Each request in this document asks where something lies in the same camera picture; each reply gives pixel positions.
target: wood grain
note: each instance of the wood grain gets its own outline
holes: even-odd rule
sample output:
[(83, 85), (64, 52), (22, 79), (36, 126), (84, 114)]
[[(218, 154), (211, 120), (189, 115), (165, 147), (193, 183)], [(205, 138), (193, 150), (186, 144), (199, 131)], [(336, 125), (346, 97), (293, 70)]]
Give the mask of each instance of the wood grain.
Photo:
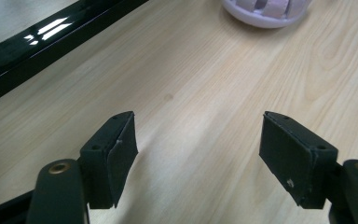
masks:
[(358, 1), (317, 1), (261, 30), (217, 0), (152, 0), (0, 98), (0, 203), (77, 158), (133, 110), (140, 154), (118, 208), (91, 223), (328, 223), (258, 157), (264, 111), (358, 159)]

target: wooden table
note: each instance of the wooden table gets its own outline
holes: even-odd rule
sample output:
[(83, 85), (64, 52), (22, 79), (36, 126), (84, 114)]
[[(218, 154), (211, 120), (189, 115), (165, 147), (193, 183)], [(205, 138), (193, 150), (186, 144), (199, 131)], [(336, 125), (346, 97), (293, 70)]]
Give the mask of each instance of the wooden table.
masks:
[(139, 155), (91, 223), (328, 223), (258, 157), (264, 111), (358, 159), (358, 1), (315, 0), (262, 30), (218, 0), (151, 0), (0, 98), (0, 203), (133, 110)]

